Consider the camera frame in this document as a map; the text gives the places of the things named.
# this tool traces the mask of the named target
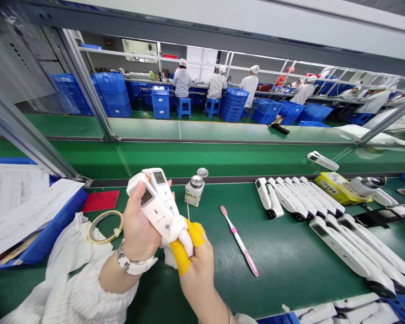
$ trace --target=white cap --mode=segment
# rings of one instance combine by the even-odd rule
[[[254,65],[253,67],[251,67],[251,72],[253,74],[258,74],[259,71],[260,71],[260,66],[259,65]]]
[[[314,83],[316,80],[318,80],[317,76],[310,76],[310,77],[307,78],[307,81],[309,83]]]

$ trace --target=white watch strap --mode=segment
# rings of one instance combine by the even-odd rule
[[[122,269],[130,275],[139,275],[148,271],[158,260],[155,256],[152,256],[146,261],[132,262],[127,257],[123,255],[123,243],[124,239],[121,241],[120,246],[117,251],[117,262],[122,267]]]

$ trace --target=hand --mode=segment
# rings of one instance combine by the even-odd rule
[[[228,323],[230,311],[213,283],[213,246],[199,223],[188,223],[188,233],[195,246],[195,256],[188,258],[183,244],[170,244],[180,274],[183,294],[202,324]]]
[[[123,231],[125,243],[123,254],[132,261],[146,261],[159,248],[162,237],[141,211],[141,197],[145,193],[145,185],[139,182],[130,195],[123,213]]]

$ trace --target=green workbench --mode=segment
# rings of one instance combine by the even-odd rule
[[[402,179],[389,179],[386,191],[401,203],[405,197],[395,192],[404,188]],[[124,211],[125,188],[120,190],[116,209]],[[254,318],[283,313],[282,304],[292,310],[368,293],[365,280],[350,270],[310,229],[296,223],[288,212],[268,220],[255,185],[207,184],[198,208],[183,202],[185,186],[173,186],[180,213],[200,222],[215,254],[215,286],[233,312]],[[117,188],[87,189],[89,193]],[[220,212],[225,205],[252,256],[259,277],[250,271]],[[352,214],[364,212],[360,206],[347,207]],[[93,220],[101,212],[87,213]],[[105,236],[113,233],[118,219],[99,224]],[[390,229],[371,231],[405,260],[405,222]],[[118,246],[121,237],[113,241]],[[176,270],[165,266],[163,252],[157,264],[141,278],[136,297],[128,309],[128,323],[197,323],[180,289]],[[38,265],[0,271],[0,318],[19,305],[45,277],[46,258]]]

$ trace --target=white lab coat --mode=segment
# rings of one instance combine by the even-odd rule
[[[300,88],[302,85],[303,85],[303,82],[300,83],[298,86],[297,86],[297,82],[293,82],[293,83],[291,84],[291,88],[296,88],[296,89],[298,89],[298,88]]]
[[[312,83],[303,84],[300,88],[294,91],[295,96],[289,101],[296,104],[305,104],[306,100],[314,93],[314,85]]]
[[[390,93],[391,92],[389,90],[385,90],[383,92],[373,94],[370,97],[362,98],[360,102],[365,102],[365,104],[358,108],[355,112],[373,114],[378,113],[381,107],[387,102]]]
[[[379,113],[374,118],[372,118],[370,121],[368,121],[366,124],[364,124],[363,127],[368,128],[368,129],[374,128],[376,125],[381,123],[384,119],[389,117],[391,114],[396,112],[398,109],[399,108],[393,108],[393,109],[390,109],[388,111],[384,111],[382,113]],[[403,115],[397,121],[395,121],[393,124],[388,126],[384,131],[395,130],[394,132],[402,132],[403,130],[400,130],[400,128],[405,128],[405,115]]]
[[[252,74],[251,76],[243,78],[242,83],[240,83],[239,85],[240,89],[249,92],[246,104],[244,105],[245,108],[252,107],[253,97],[255,97],[255,91],[257,90],[258,82],[259,82],[258,77]]]
[[[399,95],[399,96],[394,97],[391,102],[386,104],[386,106],[388,106],[388,107],[399,107],[399,106],[401,106],[403,104],[405,104],[405,97],[401,97]]]
[[[192,78],[186,69],[181,68],[174,76],[172,85],[175,87],[175,96],[179,98],[187,98],[189,96],[189,88],[192,85]]]
[[[222,98],[222,89],[226,89],[226,78],[223,74],[213,74],[210,81],[206,83],[209,86],[207,98]]]

